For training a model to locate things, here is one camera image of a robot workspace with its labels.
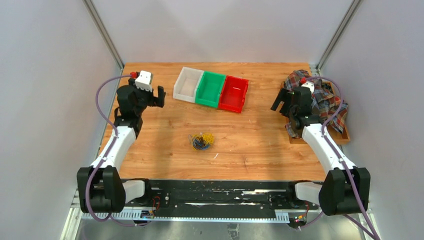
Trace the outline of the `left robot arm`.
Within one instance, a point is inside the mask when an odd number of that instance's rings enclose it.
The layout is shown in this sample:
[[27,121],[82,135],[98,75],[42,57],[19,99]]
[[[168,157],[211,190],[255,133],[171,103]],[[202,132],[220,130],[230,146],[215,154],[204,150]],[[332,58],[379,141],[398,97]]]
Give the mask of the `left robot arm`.
[[112,135],[97,159],[90,166],[81,167],[76,175],[80,208],[84,213],[119,213],[133,200],[142,207],[152,203],[148,179],[123,181],[119,170],[139,136],[143,111],[165,105],[164,88],[158,86],[157,93],[154,96],[152,91],[130,84],[117,89],[118,107],[113,112]]

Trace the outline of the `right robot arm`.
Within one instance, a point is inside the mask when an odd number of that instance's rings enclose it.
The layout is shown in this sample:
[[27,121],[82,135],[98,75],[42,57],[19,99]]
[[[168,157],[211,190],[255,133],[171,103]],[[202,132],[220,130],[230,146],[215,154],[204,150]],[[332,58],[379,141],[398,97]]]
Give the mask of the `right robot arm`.
[[289,118],[291,128],[315,153],[326,172],[321,184],[308,180],[292,181],[287,187],[286,203],[294,209],[306,201],[320,206],[327,216],[366,213],[371,175],[357,167],[331,138],[327,126],[312,111],[312,92],[308,87],[282,88],[270,108]]

